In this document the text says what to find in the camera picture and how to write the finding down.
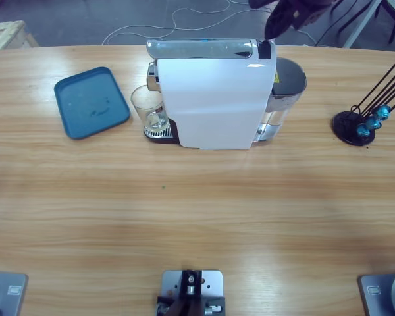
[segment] coffee machine water tank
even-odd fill
[[[302,68],[285,58],[276,60],[276,74],[265,114],[257,130],[255,142],[271,140],[280,130],[285,117],[307,86]]]

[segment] glass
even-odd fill
[[[152,132],[161,132],[169,127],[169,118],[164,110],[161,93],[149,91],[147,85],[136,88],[130,96],[142,124]]]

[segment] white coffee machine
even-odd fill
[[[155,142],[248,149],[273,138],[306,87],[303,70],[278,59],[271,41],[149,40],[147,86],[160,91],[170,126]]]

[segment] black base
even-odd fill
[[[332,118],[332,130],[340,140],[347,144],[354,146],[369,145],[375,139],[376,133],[371,130],[370,135],[363,138],[357,135],[356,128],[361,121],[361,117],[360,114],[355,112],[344,111],[338,113]]]

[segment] blue tray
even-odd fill
[[[75,140],[124,123],[130,117],[116,80],[105,67],[60,80],[54,93],[66,134]]]

